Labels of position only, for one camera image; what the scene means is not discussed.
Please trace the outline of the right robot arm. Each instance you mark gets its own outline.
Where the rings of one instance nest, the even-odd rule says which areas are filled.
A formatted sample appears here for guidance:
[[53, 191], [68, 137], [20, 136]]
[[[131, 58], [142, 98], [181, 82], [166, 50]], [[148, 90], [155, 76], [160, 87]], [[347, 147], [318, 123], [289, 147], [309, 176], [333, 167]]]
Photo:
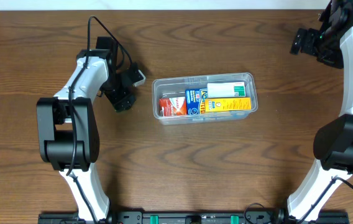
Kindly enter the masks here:
[[321, 209], [341, 184], [353, 190], [348, 181], [353, 176], [353, 0], [330, 1], [318, 20], [318, 30], [298, 29], [290, 52], [344, 71], [342, 106], [338, 118], [316, 133], [313, 165], [272, 223], [349, 222], [346, 212]]

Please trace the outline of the yellow medicine box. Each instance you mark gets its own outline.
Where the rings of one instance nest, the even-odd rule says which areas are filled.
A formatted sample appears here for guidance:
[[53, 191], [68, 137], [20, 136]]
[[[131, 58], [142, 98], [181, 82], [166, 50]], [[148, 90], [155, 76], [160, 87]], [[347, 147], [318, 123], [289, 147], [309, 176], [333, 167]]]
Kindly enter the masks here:
[[227, 112], [251, 110], [250, 98], [208, 98], [205, 99], [205, 112]]

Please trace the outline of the red medicine box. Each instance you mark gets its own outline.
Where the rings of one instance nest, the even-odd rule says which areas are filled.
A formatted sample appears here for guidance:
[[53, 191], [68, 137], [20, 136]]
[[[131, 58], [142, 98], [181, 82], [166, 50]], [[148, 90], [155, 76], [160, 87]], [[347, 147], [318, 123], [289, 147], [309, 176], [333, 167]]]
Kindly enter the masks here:
[[185, 97], [161, 98], [158, 102], [160, 116], [182, 116], [188, 114]]

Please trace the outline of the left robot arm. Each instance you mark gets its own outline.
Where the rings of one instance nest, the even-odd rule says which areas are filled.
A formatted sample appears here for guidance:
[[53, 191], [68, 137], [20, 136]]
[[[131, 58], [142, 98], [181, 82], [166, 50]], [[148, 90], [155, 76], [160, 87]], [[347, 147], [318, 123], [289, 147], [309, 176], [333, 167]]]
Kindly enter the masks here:
[[66, 180], [78, 206], [75, 213], [42, 213], [39, 223], [116, 222], [96, 167], [100, 140], [93, 103], [105, 96], [116, 112], [135, 103], [132, 87], [145, 77], [134, 63], [117, 72], [121, 49], [112, 37], [98, 37], [95, 48], [76, 56], [66, 85], [36, 104], [40, 156]]

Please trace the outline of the white Panadol box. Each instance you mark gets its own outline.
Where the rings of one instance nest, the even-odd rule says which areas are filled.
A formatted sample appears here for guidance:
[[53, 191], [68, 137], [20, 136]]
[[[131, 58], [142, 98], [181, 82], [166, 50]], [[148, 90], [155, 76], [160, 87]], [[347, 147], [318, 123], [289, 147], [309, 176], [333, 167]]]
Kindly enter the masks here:
[[233, 98], [246, 96], [244, 82], [208, 83], [207, 91], [209, 98]]

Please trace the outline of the blue Kool Fever box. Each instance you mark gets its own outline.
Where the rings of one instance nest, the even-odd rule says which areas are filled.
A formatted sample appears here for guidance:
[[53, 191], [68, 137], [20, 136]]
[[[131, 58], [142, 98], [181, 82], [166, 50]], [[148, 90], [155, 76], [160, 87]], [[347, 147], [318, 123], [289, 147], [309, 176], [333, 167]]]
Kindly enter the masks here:
[[187, 89], [185, 91], [186, 111], [188, 115], [204, 114], [205, 99], [208, 97], [206, 88]]

